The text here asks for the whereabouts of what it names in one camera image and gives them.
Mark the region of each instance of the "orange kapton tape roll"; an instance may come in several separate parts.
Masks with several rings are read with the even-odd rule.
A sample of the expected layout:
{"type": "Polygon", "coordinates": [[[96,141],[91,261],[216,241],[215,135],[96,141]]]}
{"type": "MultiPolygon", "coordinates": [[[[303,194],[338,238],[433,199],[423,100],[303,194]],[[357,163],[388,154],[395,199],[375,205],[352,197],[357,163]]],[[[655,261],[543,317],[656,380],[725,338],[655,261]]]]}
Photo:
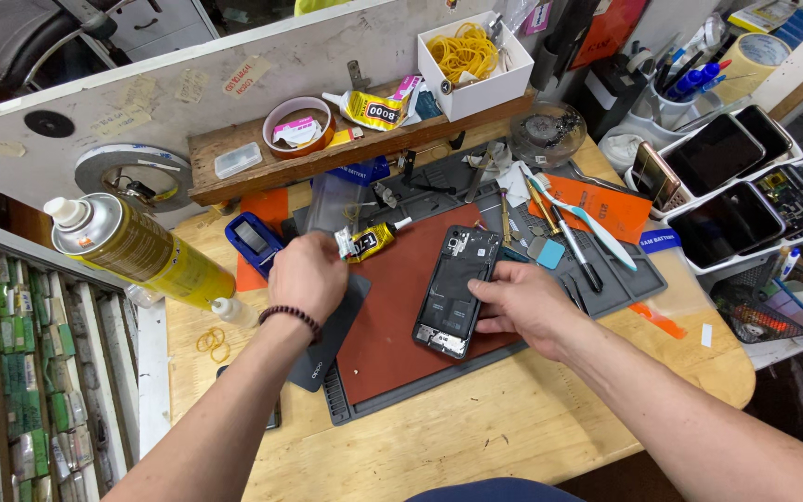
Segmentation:
{"type": "Polygon", "coordinates": [[[334,115],[330,112],[328,104],[317,97],[302,96],[288,99],[284,101],[284,103],[275,106],[271,113],[269,113],[269,116],[265,117],[265,123],[262,124],[262,139],[265,140],[265,144],[269,147],[271,154],[279,159],[287,160],[304,157],[318,150],[323,150],[328,146],[330,141],[333,140],[335,131],[336,119],[334,119],[334,115]],[[275,146],[274,143],[271,142],[271,134],[278,125],[277,123],[290,113],[305,110],[306,108],[314,108],[328,115],[328,126],[321,131],[321,135],[307,145],[299,148],[278,148],[275,146]]]}

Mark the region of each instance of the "hand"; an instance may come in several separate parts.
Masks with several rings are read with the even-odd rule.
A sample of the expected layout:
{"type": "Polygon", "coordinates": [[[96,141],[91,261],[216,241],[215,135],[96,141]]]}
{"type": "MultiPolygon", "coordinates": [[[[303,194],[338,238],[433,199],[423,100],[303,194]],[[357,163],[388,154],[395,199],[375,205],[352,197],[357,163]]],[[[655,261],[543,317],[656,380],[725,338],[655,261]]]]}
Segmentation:
{"type": "Polygon", "coordinates": [[[492,282],[471,279],[467,285],[484,302],[480,311],[484,319],[476,324],[476,331],[515,331],[529,347],[554,361],[560,359],[559,344],[565,337],[577,336],[579,325],[593,323],[538,265],[500,261],[492,282]]]}
{"type": "Polygon", "coordinates": [[[336,241],[323,232],[296,237],[275,256],[269,304],[299,308],[321,325],[336,310],[349,283],[349,267],[336,241]]]}

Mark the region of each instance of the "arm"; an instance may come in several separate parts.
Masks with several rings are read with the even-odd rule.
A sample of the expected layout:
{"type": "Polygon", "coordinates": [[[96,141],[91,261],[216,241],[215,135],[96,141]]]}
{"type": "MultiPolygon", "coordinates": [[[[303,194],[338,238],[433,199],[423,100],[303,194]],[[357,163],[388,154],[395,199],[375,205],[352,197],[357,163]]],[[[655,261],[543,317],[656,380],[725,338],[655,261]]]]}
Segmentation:
{"type": "Polygon", "coordinates": [[[694,387],[592,321],[539,267],[498,262],[493,279],[470,281],[487,303],[476,330],[515,330],[542,356],[569,366],[686,498],[803,500],[802,442],[694,387]]]}
{"type": "MultiPolygon", "coordinates": [[[[269,303],[296,306],[323,325],[339,305],[348,278],[333,240],[307,234],[275,257],[269,303]]],[[[240,500],[281,386],[311,336],[294,316],[270,316],[229,369],[106,499],[240,500]]]]}

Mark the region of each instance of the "toothbrush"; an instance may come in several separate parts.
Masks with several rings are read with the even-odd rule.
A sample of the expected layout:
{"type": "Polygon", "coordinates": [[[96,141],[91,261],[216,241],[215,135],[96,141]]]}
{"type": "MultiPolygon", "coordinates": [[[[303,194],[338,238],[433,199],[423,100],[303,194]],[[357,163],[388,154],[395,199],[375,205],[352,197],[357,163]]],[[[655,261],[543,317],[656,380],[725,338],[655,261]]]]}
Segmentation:
{"type": "Polygon", "coordinates": [[[637,265],[633,262],[631,256],[627,254],[625,248],[622,247],[622,245],[616,238],[612,237],[612,234],[610,234],[609,231],[607,231],[602,227],[602,225],[597,223],[597,221],[594,220],[590,214],[588,214],[584,209],[578,206],[569,205],[566,204],[565,202],[561,202],[559,200],[554,199],[551,196],[551,194],[547,191],[547,188],[545,187],[545,185],[547,185],[547,187],[550,187],[551,181],[549,179],[543,176],[539,178],[533,175],[528,169],[523,168],[523,166],[521,165],[519,166],[519,169],[528,178],[529,182],[532,183],[532,185],[535,188],[537,188],[538,191],[544,194],[544,197],[550,200],[553,205],[561,207],[566,211],[573,213],[575,216],[581,218],[582,221],[584,221],[585,223],[587,223],[589,227],[591,227],[591,230],[597,236],[599,241],[602,242],[603,245],[606,245],[608,250],[611,251],[615,257],[619,258],[619,261],[621,263],[625,264],[625,266],[627,266],[627,268],[631,269],[632,271],[637,271],[637,265]]]}

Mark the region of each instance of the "beaded bracelet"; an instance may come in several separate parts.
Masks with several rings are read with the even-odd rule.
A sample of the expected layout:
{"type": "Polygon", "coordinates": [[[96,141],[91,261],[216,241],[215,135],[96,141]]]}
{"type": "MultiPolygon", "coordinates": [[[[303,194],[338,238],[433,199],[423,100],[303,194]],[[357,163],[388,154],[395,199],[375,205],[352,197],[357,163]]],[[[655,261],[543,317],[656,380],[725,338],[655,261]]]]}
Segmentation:
{"type": "Polygon", "coordinates": [[[272,314],[290,314],[297,318],[299,318],[303,323],[306,323],[309,328],[311,328],[311,334],[313,335],[313,340],[311,341],[310,345],[315,345],[316,343],[321,342],[321,325],[318,324],[317,321],[310,318],[307,314],[305,314],[302,310],[289,305],[275,305],[270,306],[269,308],[262,311],[262,314],[259,316],[259,324],[265,323],[265,320],[269,318],[272,314]]]}

